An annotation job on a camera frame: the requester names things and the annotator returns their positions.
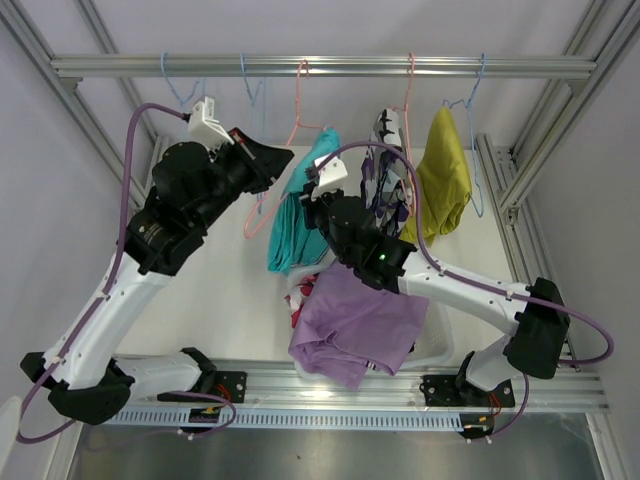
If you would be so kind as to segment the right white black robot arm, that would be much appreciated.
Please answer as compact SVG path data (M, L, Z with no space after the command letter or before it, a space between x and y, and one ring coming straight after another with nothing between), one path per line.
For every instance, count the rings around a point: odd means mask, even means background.
M531 285L505 284L427 260L415 245L379 231L362 201L340 189L320 193L307 184L301 205L306 226L322 235L338 262L364 285L433 300L501 332L499 340L465 357L455 380L460 400L478 404L517 374L555 376L570 326L555 283L537 278Z

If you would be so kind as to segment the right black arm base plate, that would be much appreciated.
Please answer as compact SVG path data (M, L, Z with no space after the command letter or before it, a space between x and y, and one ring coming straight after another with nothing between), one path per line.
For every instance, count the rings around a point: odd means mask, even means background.
M462 431L459 435L468 443L489 441L498 428L497 417L504 409L514 408L516 400L510 380L486 392L463 381L457 375L424 375L419 390L427 407L479 408L480 413L460 415Z

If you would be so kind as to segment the teal trousers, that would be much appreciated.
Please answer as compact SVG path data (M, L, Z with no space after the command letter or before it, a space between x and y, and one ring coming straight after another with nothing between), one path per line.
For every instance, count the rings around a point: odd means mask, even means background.
M283 189L272 224L266 267L271 273L288 275L294 267L318 264L328 250L328 243L318 230L305 224L300 196L308 178L306 170L314 161L327 156L341 146L338 132L333 128L321 131L309 152L297 163Z

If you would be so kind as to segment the grey purple camouflage trousers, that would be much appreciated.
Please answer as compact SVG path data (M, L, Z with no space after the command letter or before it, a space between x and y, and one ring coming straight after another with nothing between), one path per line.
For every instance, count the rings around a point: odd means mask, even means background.
M378 114L370 140L407 153L400 116L391 108ZM361 199L365 208L374 214L378 229L398 237L413 207L410 175L405 163L385 148L367 146L361 175Z

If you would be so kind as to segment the blue hanger of purple trousers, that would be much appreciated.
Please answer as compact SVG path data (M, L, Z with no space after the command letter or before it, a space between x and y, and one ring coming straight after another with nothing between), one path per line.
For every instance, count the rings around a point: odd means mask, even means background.
M259 140L267 139L267 79L262 77L252 86L249 82L247 61L244 53L240 54L241 77L248 97L253 133Z

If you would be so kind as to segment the pink camouflage trousers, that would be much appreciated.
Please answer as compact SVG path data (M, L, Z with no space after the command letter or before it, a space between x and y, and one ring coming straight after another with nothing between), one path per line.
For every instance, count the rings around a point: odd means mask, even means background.
M292 329L294 329L298 323L301 311L317 282L318 276L318 272L303 275L299 280L294 282L288 294L284 297L289 311Z

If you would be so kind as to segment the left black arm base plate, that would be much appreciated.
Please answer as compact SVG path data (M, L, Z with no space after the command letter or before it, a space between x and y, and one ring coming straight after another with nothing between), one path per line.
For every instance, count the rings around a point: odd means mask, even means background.
M187 392L167 392L157 396L160 402L197 403L204 401L194 394L206 394L224 399L214 405L191 408L188 415L188 425L182 430L186 433L203 433L223 424L221 415L229 413L227 403L243 404L247 374L240 371L218 371L213 379L198 380Z

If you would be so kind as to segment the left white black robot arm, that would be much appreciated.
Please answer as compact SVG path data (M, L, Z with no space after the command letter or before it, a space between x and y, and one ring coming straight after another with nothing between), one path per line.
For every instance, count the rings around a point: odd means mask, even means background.
M105 281L74 325L45 352L20 367L49 392L54 410L99 425L129 402L203 401L215 389L214 364L194 347L163 356L117 359L115 350L146 305L205 242L210 227L241 195L267 191L294 154L260 144L234 128L210 148L197 141L165 150L152 170L144 207L126 225Z

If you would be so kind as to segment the pink hanger of camouflage trousers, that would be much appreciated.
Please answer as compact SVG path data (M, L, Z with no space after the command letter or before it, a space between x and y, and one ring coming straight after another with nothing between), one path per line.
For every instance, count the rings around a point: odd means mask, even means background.
M415 71L416 71L416 58L415 58L415 54L412 51L410 51L408 54L408 62L409 62L409 67L407 70L408 83L405 91L403 106L402 107L392 106L392 109L394 111L401 111L403 113L404 127L405 127L404 133L405 133L405 140L406 140L406 155L411 165L414 165L412 151L411 151L410 102L411 102L411 95L412 95L412 89L413 89L413 83L414 83Z

